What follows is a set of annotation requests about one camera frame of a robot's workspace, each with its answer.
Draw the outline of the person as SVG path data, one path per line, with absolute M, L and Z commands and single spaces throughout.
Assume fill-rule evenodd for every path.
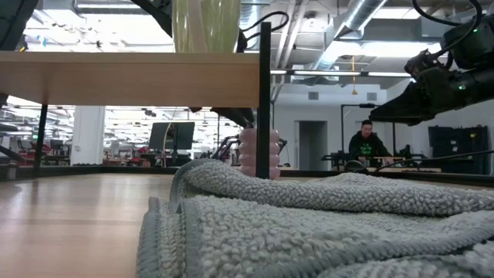
M 363 164 L 374 162 L 376 157 L 384 158 L 387 163 L 393 161 L 383 141 L 373 132 L 373 123 L 370 120 L 361 123 L 360 131 L 350 139 L 348 151 Z

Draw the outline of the grey folded cloth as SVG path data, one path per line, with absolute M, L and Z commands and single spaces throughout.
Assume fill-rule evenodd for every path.
M 194 160 L 149 200 L 136 278 L 494 278 L 494 192 Z

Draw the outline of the lilac ribbed mug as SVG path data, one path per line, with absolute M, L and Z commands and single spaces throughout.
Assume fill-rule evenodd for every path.
M 280 176 L 278 144 L 280 139 L 276 130 L 270 131 L 269 142 L 269 178 L 274 180 Z M 257 130 L 255 128 L 245 128 L 239 135 L 239 164 L 240 171 L 248 176 L 256 176 L 256 150 L 257 150 Z

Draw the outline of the black metal table frame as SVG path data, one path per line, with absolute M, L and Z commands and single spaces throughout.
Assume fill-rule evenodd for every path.
M 14 170 L 15 179 L 34 178 L 33 167 L 18 167 L 17 165 L 0 165 L 0 181 L 8 181 L 8 171 Z M 136 174 L 136 175 L 173 175 L 176 168 L 140 168 L 140 167 L 110 167 L 110 166 L 50 166 L 41 167 L 39 178 L 65 175 L 93 175 L 93 174 Z M 296 171 L 281 170 L 282 178 L 326 178 L 339 175 L 339 171 Z M 478 186 L 494 188 L 494 176 L 467 175 L 433 172 L 368 172 L 369 175 L 383 178 L 404 179 L 413 181 L 437 182 L 456 185 Z

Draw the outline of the dark background monitor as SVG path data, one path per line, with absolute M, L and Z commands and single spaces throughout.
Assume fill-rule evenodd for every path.
M 194 122 L 153 123 L 149 148 L 154 150 L 191 150 L 194 132 Z

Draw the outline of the silver ceiling duct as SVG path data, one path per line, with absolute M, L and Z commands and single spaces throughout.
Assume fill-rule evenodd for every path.
M 325 50 L 310 69 L 329 70 L 340 56 L 344 56 L 340 39 L 349 34 L 352 39 L 361 39 L 364 27 L 386 2 L 387 0 L 350 0 L 347 11 L 330 20 L 324 33 Z

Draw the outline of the wooden shelf with black legs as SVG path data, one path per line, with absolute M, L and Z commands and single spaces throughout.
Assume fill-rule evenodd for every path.
M 240 107 L 257 110 L 256 175 L 269 177 L 271 25 L 260 52 L 0 51 L 0 93 L 42 104 Z

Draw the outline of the black background cabinet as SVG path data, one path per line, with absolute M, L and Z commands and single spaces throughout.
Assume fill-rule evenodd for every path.
M 487 126 L 477 127 L 428 127 L 429 146 L 433 158 L 487 151 L 489 135 Z M 450 160 L 433 161 L 442 172 L 457 174 L 488 174 L 488 154 L 477 154 Z

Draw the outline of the white pillar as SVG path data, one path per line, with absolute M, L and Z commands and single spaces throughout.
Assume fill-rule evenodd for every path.
M 76 106 L 70 163 L 102 164 L 105 106 Z

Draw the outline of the black background gantry frame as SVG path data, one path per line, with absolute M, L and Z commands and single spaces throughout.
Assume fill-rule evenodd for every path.
M 359 104 L 352 104 L 352 103 L 344 103 L 340 105 L 340 130 L 341 130 L 341 151 L 345 152 L 345 147 L 347 146 L 344 141 L 344 108 L 345 107 L 358 107 L 360 109 L 374 109 L 376 107 L 379 107 L 380 104 L 374 104 L 374 103 L 359 103 Z M 396 126 L 395 123 L 392 124 L 392 154 L 397 153 L 397 145 L 396 145 Z

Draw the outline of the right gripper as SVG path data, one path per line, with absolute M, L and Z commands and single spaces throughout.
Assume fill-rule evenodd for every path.
M 494 99 L 494 67 L 466 72 L 435 67 L 419 73 L 415 81 L 398 97 L 373 109 L 369 119 L 413 126 L 437 114 Z M 421 100 L 419 112 L 416 84 Z

